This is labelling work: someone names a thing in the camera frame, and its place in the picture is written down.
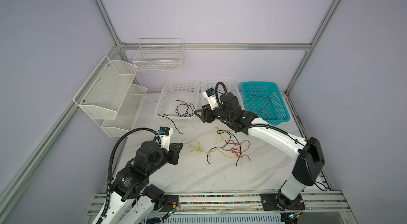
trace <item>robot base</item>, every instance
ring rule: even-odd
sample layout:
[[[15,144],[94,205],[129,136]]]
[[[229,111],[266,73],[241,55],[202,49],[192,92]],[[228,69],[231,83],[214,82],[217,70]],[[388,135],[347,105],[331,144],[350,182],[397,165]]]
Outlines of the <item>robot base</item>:
[[[277,193],[261,194],[260,196],[264,211],[281,211],[281,209],[277,207]],[[301,194],[298,194],[298,196],[294,200],[294,205],[288,208],[287,211],[300,211],[304,209],[304,201],[302,200]]]

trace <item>red wire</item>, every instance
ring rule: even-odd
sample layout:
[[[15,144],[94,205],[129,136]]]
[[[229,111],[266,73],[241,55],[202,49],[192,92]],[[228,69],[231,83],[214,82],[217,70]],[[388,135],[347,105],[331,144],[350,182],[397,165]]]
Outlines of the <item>red wire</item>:
[[[226,145],[225,146],[223,146],[222,147],[222,150],[225,150],[225,151],[227,151],[227,152],[231,152],[231,153],[233,153],[233,154],[235,154],[238,158],[243,158],[244,156],[247,156],[247,158],[249,159],[249,162],[251,163],[252,161],[250,160],[250,157],[248,156],[248,155],[246,155],[246,154],[242,154],[242,153],[244,153],[245,151],[247,151],[248,149],[249,149],[249,147],[250,147],[250,141],[248,141],[248,140],[244,140],[243,142],[241,142],[241,143],[235,143],[234,142],[234,140],[229,140],[229,141],[226,141],[225,140],[225,142],[226,142]],[[249,146],[247,147],[247,149],[246,150],[244,150],[244,151],[240,151],[239,149],[235,149],[234,147],[232,147],[230,150],[227,150],[227,149],[225,149],[225,147],[228,145],[228,144],[232,144],[232,145],[243,145],[243,143],[244,142],[248,142],[249,143]]]

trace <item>white robotic arm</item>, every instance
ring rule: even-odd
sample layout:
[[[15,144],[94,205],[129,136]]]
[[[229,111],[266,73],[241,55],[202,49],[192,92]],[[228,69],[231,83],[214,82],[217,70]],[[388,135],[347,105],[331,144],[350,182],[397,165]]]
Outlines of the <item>white robotic arm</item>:
[[[217,96],[218,85],[225,91],[220,97]],[[196,110],[195,114],[203,122],[220,120],[232,130],[258,137],[296,160],[291,176],[276,195],[279,209],[284,211],[292,207],[299,193],[306,186],[314,184],[325,163],[319,141],[313,137],[306,140],[289,134],[270,125],[258,115],[242,110],[236,96],[228,93],[222,82],[218,82],[215,89],[208,89],[202,94],[209,104]]]

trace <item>robotic arm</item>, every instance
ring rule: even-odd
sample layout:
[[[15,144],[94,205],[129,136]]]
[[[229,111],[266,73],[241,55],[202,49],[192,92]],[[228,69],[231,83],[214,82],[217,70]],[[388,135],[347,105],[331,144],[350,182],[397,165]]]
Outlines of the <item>robotic arm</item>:
[[[150,175],[166,163],[178,164],[183,144],[170,143],[172,133],[173,129],[160,127],[158,135],[156,135],[158,142],[146,141],[141,144],[135,157],[117,173],[116,179],[111,185],[113,192],[109,201],[106,199],[93,224],[138,224],[150,212],[161,209],[164,191],[154,185],[147,185]],[[120,219],[129,205],[132,205],[132,209]],[[174,205],[173,209],[157,223],[171,216],[177,209],[178,207]]]
[[[219,85],[225,91],[220,97],[217,93]],[[242,110],[237,97],[228,93],[222,82],[218,82],[215,89],[208,89],[202,94],[209,104],[196,110],[195,114],[203,122],[211,123],[214,120],[220,120],[232,130],[258,137],[296,160],[291,176],[276,195],[277,207],[280,210],[285,211],[292,207],[298,194],[306,186],[314,185],[325,164],[319,141],[313,137],[306,140],[289,134],[268,124],[258,115]]]

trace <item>mounting plate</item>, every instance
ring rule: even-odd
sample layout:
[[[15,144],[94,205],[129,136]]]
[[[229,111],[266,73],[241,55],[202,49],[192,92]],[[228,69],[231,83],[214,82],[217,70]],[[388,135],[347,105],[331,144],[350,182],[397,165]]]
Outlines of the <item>mounting plate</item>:
[[[281,211],[281,209],[277,207],[277,193],[261,194],[260,196],[264,211]],[[294,202],[294,205],[287,209],[288,211],[305,209],[304,201],[302,200],[301,194],[298,194]]]
[[[178,203],[179,203],[178,195],[164,195],[164,202],[163,202],[160,212],[167,213],[173,209],[174,204],[178,204]]]

